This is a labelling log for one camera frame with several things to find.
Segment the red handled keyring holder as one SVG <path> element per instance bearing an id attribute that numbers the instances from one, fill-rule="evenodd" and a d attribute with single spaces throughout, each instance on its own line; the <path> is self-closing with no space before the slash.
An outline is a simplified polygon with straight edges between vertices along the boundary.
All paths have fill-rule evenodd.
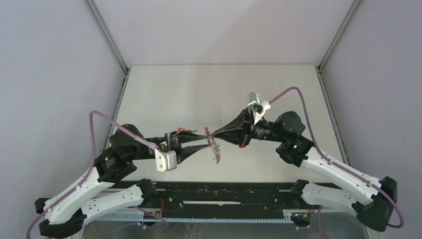
<path id="1" fill-rule="evenodd" d="M 207 136 L 209 147 L 212 149 L 212 152 L 214 154 L 213 159 L 216 161 L 216 164 L 219 164 L 221 159 L 221 152 L 220 147 L 215 140 L 214 132 L 210 131 L 208 127 L 205 127 L 205 134 Z"/>

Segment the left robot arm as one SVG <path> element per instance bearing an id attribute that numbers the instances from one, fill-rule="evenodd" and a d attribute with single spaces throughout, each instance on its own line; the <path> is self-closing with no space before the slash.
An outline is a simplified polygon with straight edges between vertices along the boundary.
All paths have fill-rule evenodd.
<path id="1" fill-rule="evenodd" d="M 136 170 L 136 160 L 153 159 L 160 172 L 175 169 L 204 144 L 191 142 L 205 139 L 191 130 L 179 130 L 164 137 L 145 138 L 132 124 L 119 126 L 109 137 L 110 147 L 95 154 L 88 170 L 71 186 L 52 198 L 35 201 L 36 212 L 43 216 L 40 234 L 64 239 L 79 232 L 93 220 L 133 206 L 152 207 L 158 193 L 150 179 L 141 179 L 119 192 L 98 197 Z"/>

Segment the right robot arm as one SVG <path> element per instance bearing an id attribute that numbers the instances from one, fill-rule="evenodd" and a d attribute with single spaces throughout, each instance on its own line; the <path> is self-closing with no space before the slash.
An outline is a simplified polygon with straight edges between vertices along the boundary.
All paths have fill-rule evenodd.
<path id="1" fill-rule="evenodd" d="M 279 142 L 276 153 L 282 160 L 319 174 L 339 187 L 338 190 L 318 188 L 306 180 L 298 180 L 289 195 L 295 208 L 307 203 L 329 205 L 349 212 L 375 231 L 384 232 L 389 227 L 397 203 L 396 180 L 367 175 L 323 152 L 314 141 L 302 136 L 306 127 L 296 112 L 285 112 L 274 122 L 264 118 L 254 120 L 253 111 L 246 108 L 213 136 L 240 148 L 253 139 Z"/>

